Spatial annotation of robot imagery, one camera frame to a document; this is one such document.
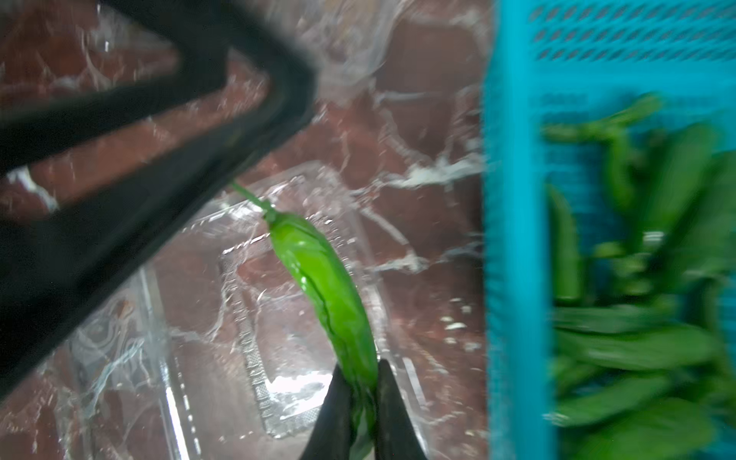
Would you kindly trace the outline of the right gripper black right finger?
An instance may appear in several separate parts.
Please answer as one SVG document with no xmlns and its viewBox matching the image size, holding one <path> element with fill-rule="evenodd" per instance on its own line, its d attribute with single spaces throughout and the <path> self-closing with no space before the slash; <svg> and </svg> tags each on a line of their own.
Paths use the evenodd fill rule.
<svg viewBox="0 0 736 460">
<path fill-rule="evenodd" d="M 379 362 L 376 394 L 376 458 L 379 460 L 427 460 L 387 360 Z"/>
</svg>

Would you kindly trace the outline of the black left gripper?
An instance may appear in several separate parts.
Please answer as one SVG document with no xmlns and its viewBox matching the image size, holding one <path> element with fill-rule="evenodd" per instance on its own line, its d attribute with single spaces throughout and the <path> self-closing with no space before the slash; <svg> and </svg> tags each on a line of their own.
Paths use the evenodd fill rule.
<svg viewBox="0 0 736 460">
<path fill-rule="evenodd" d="M 314 67 L 230 1 L 116 1 L 176 46 L 176 72 L 1 119 L 4 173 L 221 89 L 237 51 L 260 105 L 35 222 L 1 224 L 1 391 L 9 394 L 227 183 L 312 117 Z"/>
</svg>

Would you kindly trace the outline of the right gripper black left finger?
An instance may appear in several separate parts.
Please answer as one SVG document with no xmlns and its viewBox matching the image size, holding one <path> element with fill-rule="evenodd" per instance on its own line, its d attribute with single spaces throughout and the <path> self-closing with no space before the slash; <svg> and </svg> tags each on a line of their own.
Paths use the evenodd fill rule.
<svg viewBox="0 0 736 460">
<path fill-rule="evenodd" d="M 348 460 L 352 445 L 352 393 L 339 365 L 300 460 Z"/>
</svg>

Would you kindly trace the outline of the small green pepper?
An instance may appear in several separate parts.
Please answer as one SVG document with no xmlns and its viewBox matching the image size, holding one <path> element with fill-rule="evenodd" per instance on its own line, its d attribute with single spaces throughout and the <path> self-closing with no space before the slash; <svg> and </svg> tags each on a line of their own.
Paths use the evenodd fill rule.
<svg viewBox="0 0 736 460">
<path fill-rule="evenodd" d="M 276 210 L 234 183 L 232 187 L 263 211 L 276 256 L 312 303 L 350 388 L 350 459 L 364 459 L 373 448 L 377 422 L 379 359 L 370 321 L 341 258 L 308 220 Z"/>
</svg>

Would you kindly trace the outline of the clear clamshell container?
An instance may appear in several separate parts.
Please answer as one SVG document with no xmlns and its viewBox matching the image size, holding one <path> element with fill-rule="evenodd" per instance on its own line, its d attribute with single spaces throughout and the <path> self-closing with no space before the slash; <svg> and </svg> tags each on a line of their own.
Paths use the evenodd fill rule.
<svg viewBox="0 0 736 460">
<path fill-rule="evenodd" d="M 63 349 L 71 459 L 296 459 L 335 355 L 260 209 L 208 202 Z"/>
</svg>

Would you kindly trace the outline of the teal perforated plastic basket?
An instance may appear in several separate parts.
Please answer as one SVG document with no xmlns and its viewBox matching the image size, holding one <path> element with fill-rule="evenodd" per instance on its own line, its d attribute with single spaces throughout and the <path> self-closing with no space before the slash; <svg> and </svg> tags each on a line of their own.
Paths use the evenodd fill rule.
<svg viewBox="0 0 736 460">
<path fill-rule="evenodd" d="M 482 92 L 484 293 L 489 455 L 553 459 L 544 417 L 551 346 L 544 182 L 565 194 L 583 247 L 619 238 L 601 154 L 554 146 L 544 123 L 581 123 L 637 96 L 665 105 L 642 130 L 701 119 L 735 146 L 735 5 L 731 1 L 500 1 Z"/>
</svg>

